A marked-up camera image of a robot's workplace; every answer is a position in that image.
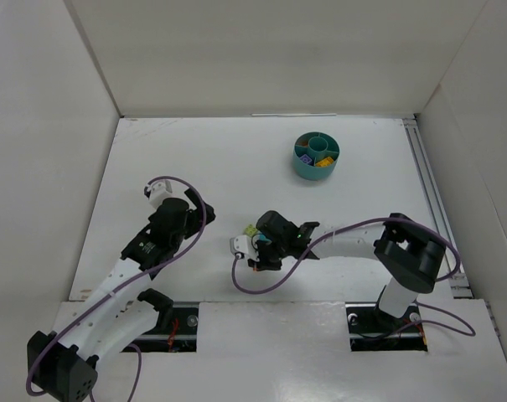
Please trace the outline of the purple square lego brick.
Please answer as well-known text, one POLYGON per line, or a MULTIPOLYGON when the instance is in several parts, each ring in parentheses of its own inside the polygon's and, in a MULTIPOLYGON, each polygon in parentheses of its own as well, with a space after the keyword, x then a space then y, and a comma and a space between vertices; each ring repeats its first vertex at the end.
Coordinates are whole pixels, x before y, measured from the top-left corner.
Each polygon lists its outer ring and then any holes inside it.
POLYGON ((311 165, 313 163, 313 159, 310 158, 308 155, 303 155, 300 157, 300 160, 304 162, 307 165, 311 165))

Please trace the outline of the yellow arched lego brick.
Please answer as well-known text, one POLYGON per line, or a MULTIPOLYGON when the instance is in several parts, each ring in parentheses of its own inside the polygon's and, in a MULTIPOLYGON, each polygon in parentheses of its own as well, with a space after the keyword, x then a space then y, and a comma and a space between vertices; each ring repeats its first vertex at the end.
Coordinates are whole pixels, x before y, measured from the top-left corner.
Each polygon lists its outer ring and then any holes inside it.
POLYGON ((315 166, 316 167, 321 167, 321 168, 325 168, 327 166, 330 166, 334 163, 334 160, 331 158, 331 157, 326 157, 324 159, 321 159, 319 160, 318 162, 315 163, 315 166))

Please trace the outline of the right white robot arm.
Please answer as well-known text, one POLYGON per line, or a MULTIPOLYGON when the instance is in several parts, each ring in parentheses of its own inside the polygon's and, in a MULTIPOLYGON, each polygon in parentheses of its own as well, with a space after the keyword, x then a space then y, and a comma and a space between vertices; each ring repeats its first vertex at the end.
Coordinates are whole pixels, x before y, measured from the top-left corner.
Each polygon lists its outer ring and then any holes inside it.
POLYGON ((305 222, 299 226, 278 212, 264 213, 255 235, 231 241, 234 253, 257 271, 279 271, 288 257, 304 260, 335 257, 379 261, 391 274, 375 309, 401 319, 421 294, 433 292, 446 250, 451 245, 404 214, 373 218, 346 227, 305 222))

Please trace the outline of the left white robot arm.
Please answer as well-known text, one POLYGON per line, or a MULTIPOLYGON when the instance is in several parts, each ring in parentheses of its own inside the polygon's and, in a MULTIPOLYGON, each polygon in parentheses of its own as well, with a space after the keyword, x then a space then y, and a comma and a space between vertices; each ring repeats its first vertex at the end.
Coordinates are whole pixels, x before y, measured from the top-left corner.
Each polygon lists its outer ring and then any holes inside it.
POLYGON ((196 244, 214 210, 195 188, 185 198, 152 191, 162 202, 148 224, 121 252, 106 279, 92 291, 70 324, 58 332, 37 331, 28 341, 26 391, 58 401, 82 401, 91 395, 99 365, 108 353, 124 349, 138 335, 169 318, 172 300, 152 289, 153 279, 196 244))

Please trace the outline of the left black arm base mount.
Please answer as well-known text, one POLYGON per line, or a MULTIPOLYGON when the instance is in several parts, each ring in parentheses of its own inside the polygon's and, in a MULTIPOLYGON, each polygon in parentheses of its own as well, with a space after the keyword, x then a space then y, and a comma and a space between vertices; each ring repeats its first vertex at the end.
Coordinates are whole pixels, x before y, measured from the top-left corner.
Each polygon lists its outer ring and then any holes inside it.
POLYGON ((197 350, 199 303, 175 302, 154 289, 137 297, 158 313, 155 325, 138 335, 124 352, 133 352, 136 345, 143 353, 194 353, 197 350))

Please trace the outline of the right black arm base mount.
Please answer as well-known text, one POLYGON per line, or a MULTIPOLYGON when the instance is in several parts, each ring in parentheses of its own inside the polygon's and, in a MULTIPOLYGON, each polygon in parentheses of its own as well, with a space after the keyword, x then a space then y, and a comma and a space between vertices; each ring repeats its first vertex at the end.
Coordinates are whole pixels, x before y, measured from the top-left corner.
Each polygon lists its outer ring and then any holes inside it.
POLYGON ((353 352, 399 352, 428 350, 417 306, 410 305, 402 318, 380 311, 374 303, 345 305, 349 345, 353 352))

